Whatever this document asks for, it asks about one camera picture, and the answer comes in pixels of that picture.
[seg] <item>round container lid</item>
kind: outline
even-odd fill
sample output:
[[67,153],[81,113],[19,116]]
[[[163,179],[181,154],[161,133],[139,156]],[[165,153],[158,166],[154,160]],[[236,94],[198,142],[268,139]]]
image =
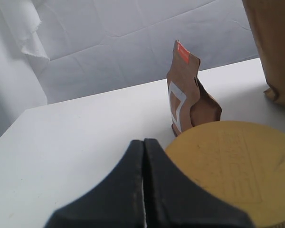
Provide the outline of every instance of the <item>round container lid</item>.
[[193,182],[246,211],[256,227],[285,227],[285,134],[256,123],[191,128],[166,149]]

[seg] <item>kraft paper pouch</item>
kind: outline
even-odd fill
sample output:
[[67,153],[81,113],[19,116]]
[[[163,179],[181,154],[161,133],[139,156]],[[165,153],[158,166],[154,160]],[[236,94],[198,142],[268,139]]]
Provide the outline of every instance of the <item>kraft paper pouch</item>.
[[220,120],[221,107],[197,78],[199,66],[200,59],[175,41],[167,83],[176,136],[194,126]]
[[285,106],[285,0],[243,0],[269,89]]

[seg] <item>white table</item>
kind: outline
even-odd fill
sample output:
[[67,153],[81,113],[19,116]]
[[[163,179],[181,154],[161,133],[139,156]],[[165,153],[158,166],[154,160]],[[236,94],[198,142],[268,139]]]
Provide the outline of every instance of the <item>white table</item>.
[[[285,109],[268,101],[259,59],[199,72],[223,120],[285,132]],[[0,228],[42,227],[52,212],[99,183],[130,140],[174,138],[166,81],[25,111],[0,138]]]

